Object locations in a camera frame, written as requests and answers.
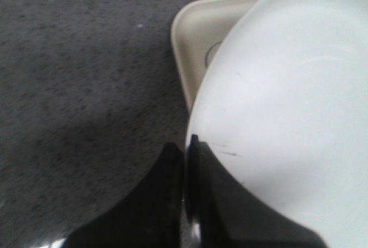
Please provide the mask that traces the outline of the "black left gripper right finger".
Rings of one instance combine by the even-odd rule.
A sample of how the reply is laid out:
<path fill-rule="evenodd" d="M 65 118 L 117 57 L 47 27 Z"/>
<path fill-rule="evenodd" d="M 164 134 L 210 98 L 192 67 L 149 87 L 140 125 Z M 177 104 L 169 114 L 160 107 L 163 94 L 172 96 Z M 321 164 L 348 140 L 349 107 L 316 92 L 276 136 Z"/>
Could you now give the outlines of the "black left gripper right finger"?
<path fill-rule="evenodd" d="M 186 212 L 198 247 L 326 246 L 246 190 L 197 135 L 186 156 Z"/>

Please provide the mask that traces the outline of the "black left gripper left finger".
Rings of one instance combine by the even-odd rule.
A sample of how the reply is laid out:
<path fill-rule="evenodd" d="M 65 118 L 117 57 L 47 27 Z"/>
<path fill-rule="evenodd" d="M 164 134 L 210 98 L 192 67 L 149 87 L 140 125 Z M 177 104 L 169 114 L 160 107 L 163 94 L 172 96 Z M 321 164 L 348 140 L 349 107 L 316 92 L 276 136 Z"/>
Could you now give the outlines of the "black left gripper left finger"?
<path fill-rule="evenodd" d="M 142 181 L 116 206 L 72 232 L 63 247 L 180 247 L 184 156 L 166 143 Z"/>

